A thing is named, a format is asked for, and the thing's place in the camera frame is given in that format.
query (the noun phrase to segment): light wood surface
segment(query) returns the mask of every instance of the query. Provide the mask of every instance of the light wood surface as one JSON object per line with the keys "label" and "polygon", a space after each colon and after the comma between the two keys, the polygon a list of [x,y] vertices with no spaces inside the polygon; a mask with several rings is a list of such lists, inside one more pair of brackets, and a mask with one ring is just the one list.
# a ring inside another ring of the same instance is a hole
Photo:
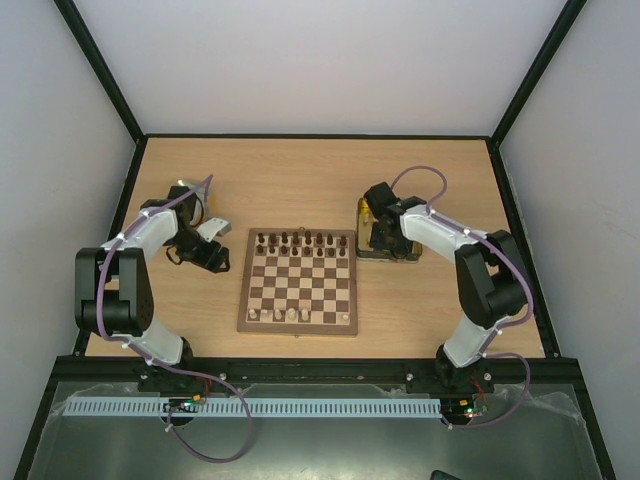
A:
{"label": "light wood surface", "polygon": [[[293,337],[236,330],[248,231],[253,227],[354,229],[356,204],[372,185],[414,164],[441,169],[449,191],[436,208],[486,231],[507,229],[483,141],[150,139],[125,225],[146,199],[163,198],[178,179],[214,174],[211,210],[231,221],[221,239],[231,271],[214,275],[172,265],[158,253],[149,266],[155,313],[189,340],[197,356],[433,358],[461,315],[455,268],[426,251],[418,264],[359,261],[359,334]],[[428,198],[440,188],[429,172],[411,172],[401,196]],[[491,351],[541,357],[533,321],[508,329]],[[92,335],[88,355],[126,355]]]}

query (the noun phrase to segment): robotic arm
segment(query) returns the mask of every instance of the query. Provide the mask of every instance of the robotic arm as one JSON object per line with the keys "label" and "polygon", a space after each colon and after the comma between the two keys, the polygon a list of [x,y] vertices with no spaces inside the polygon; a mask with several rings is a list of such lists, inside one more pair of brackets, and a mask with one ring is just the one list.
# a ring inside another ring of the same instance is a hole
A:
{"label": "robotic arm", "polygon": [[[193,263],[213,273],[230,268],[229,250],[214,240],[225,235],[231,225],[226,220],[205,219],[206,201],[202,194],[191,195],[171,208],[155,212],[171,200],[189,191],[188,186],[174,186],[168,198],[148,200],[138,214],[141,226],[120,242],[116,237],[99,248],[83,248],[76,255],[75,317],[81,330],[100,334],[97,325],[97,292],[104,285],[99,277],[107,253],[119,243],[109,265],[107,279],[117,278],[117,289],[104,291],[102,317],[111,338],[123,341],[123,348],[134,345],[147,358],[169,365],[179,363],[190,348],[185,339],[171,333],[154,316],[153,296],[147,262],[163,246],[173,263]],[[169,248],[175,249],[174,259]]]}
{"label": "robotic arm", "polygon": [[[387,183],[371,187],[365,199],[388,245],[399,245],[404,239],[420,242],[456,266],[463,315],[451,338],[436,354],[441,381],[453,386],[458,373],[480,360],[500,327],[509,323],[526,303],[524,289],[511,269],[480,239],[501,251],[524,275],[515,241],[503,230],[491,234],[471,232],[420,198],[401,200]],[[487,266],[497,266],[498,271],[492,274]],[[459,376],[464,381],[468,378]]]}

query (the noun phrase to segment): black metal frame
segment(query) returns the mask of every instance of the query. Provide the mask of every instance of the black metal frame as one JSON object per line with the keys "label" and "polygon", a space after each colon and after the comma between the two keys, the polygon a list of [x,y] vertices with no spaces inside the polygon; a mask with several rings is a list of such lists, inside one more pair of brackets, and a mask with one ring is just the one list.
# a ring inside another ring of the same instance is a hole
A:
{"label": "black metal frame", "polygon": [[[368,140],[483,140],[486,142],[491,164],[509,227],[522,253],[525,268],[531,279],[536,300],[536,324],[545,352],[544,359],[530,359],[532,383],[570,384],[573,386],[582,415],[587,423],[591,442],[601,472],[608,480],[615,474],[604,444],[593,406],[587,392],[577,360],[559,358],[558,346],[549,312],[542,295],[531,251],[511,190],[511,185],[500,154],[503,142],[518,114],[535,89],[553,55],[560,47],[586,0],[568,0],[547,36],[520,88],[512,99],[493,136],[459,135],[324,135],[324,134],[143,134],[122,92],[113,78],[86,24],[82,20],[73,0],[54,0],[80,48],[94,69],[123,123],[136,142],[129,173],[118,202],[109,232],[109,238],[123,226],[125,214],[135,186],[144,151],[149,138],[296,138],[296,139],[368,139]],[[59,382],[139,382],[141,389],[153,389],[163,393],[188,391],[189,380],[176,383],[175,377],[158,374],[141,359],[85,357],[89,334],[78,335],[73,355],[58,357],[49,383],[38,408],[31,432],[25,445],[15,479],[25,479],[33,462],[42,429],[51,408]],[[409,392],[431,393],[435,397],[447,398],[447,392],[434,386],[435,361],[433,359],[407,360],[327,360],[327,359],[234,359],[195,358],[193,368],[218,375],[225,372],[227,380],[237,386],[250,383],[373,383],[384,387],[404,385]],[[517,360],[491,360],[493,383],[519,383],[524,368]],[[414,378],[407,380],[407,373]]]}

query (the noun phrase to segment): chessboard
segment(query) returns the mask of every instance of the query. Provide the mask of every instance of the chessboard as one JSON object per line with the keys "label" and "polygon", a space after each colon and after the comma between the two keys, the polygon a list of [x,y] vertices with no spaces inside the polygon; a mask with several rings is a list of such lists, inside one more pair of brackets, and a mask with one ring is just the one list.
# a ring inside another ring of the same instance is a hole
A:
{"label": "chessboard", "polygon": [[249,231],[238,332],[358,334],[351,230]]}

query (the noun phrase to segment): white wall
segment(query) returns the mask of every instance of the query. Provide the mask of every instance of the white wall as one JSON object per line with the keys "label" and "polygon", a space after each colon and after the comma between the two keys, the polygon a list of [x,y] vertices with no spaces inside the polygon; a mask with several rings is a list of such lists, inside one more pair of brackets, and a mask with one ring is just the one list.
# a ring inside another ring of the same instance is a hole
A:
{"label": "white wall", "polygon": [[493,133],[565,0],[76,0],[145,132]]}
{"label": "white wall", "polygon": [[104,241],[133,152],[52,1],[0,5],[0,478],[76,336],[76,251]]}
{"label": "white wall", "polygon": [[563,354],[618,478],[640,417],[640,3],[591,1],[503,145]]}

